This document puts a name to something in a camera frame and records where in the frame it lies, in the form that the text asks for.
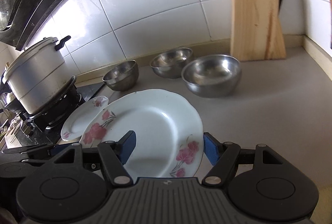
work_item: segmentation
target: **gray countertop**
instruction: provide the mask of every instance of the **gray countertop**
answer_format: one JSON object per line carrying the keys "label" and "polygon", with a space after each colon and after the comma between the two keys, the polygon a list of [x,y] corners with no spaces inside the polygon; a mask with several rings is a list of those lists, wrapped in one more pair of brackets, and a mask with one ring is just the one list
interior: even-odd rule
{"label": "gray countertop", "polygon": [[[287,52],[286,60],[242,63],[242,79],[225,98],[200,98],[181,78],[161,78],[149,66],[139,69],[131,90],[111,95],[105,87],[99,95],[111,95],[112,102],[151,88],[178,93],[196,108],[204,131],[220,142],[232,141],[242,148],[265,143],[317,186],[332,184],[332,81],[303,48]],[[210,168],[204,156],[196,176],[202,179]]]}

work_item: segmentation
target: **metal bowl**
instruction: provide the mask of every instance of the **metal bowl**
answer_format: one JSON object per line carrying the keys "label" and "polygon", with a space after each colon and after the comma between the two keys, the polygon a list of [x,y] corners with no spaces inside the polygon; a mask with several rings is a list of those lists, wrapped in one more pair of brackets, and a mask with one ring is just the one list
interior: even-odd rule
{"label": "metal bowl", "polygon": [[160,77],[175,79],[181,77],[183,67],[192,60],[194,54],[190,48],[175,48],[156,56],[150,67]]}
{"label": "metal bowl", "polygon": [[240,62],[228,55],[200,57],[181,73],[188,89],[197,96],[218,98],[230,94],[241,78]]}
{"label": "metal bowl", "polygon": [[138,75],[136,61],[126,61],[106,73],[103,82],[112,90],[126,91],[136,84]]}

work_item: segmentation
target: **pressure cooker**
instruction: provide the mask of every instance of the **pressure cooker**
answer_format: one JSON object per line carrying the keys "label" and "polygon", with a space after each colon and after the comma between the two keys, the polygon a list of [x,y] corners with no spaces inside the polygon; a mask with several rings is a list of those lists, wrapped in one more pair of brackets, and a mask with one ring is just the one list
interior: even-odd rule
{"label": "pressure cooker", "polygon": [[70,38],[45,38],[20,54],[1,76],[0,94],[12,91],[30,115],[40,112],[72,79],[59,51]]}

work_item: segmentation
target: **white plate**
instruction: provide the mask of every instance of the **white plate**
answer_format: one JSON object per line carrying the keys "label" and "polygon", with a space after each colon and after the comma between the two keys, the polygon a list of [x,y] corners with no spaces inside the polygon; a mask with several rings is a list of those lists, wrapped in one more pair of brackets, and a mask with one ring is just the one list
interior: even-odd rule
{"label": "white plate", "polygon": [[83,148],[119,141],[135,131],[137,142],[124,165],[137,177],[192,177],[204,150],[203,124],[181,95],[162,89],[128,94],[105,107],[81,137]]}
{"label": "white plate", "polygon": [[99,96],[83,103],[67,118],[61,130],[61,138],[71,141],[81,137],[88,124],[108,105],[108,98]]}

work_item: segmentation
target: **stove burner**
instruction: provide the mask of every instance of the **stove burner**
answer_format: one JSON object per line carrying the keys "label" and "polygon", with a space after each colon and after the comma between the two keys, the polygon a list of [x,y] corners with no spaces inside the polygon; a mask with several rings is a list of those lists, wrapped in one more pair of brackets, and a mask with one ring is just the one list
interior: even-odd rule
{"label": "stove burner", "polygon": [[69,115],[85,101],[75,87],[76,77],[73,76],[67,86],[59,92],[43,109],[35,114],[20,114],[23,120],[40,131],[49,130],[63,123]]}

